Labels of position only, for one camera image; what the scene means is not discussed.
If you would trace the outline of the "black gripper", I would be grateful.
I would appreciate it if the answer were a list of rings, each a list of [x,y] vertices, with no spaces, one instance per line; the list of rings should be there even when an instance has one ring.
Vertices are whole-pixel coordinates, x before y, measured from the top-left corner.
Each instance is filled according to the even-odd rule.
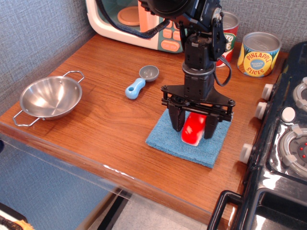
[[[220,94],[214,87],[217,82],[214,69],[184,69],[183,85],[164,85],[162,104],[168,108],[173,129],[182,130],[185,111],[208,115],[204,138],[212,138],[219,121],[231,121],[235,101]]]

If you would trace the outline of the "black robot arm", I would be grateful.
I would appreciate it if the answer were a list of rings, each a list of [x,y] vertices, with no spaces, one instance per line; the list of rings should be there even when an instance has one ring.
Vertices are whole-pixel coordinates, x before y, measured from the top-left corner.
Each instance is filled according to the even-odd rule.
[[[185,55],[182,64],[183,85],[165,85],[162,104],[168,108],[172,127],[182,130],[185,112],[206,116],[204,138],[213,136],[217,124],[232,120],[235,101],[220,94],[214,87],[224,87],[216,76],[218,60],[223,57],[227,40],[224,36],[224,13],[218,0],[142,0],[141,6],[152,15],[170,20],[179,28]]]

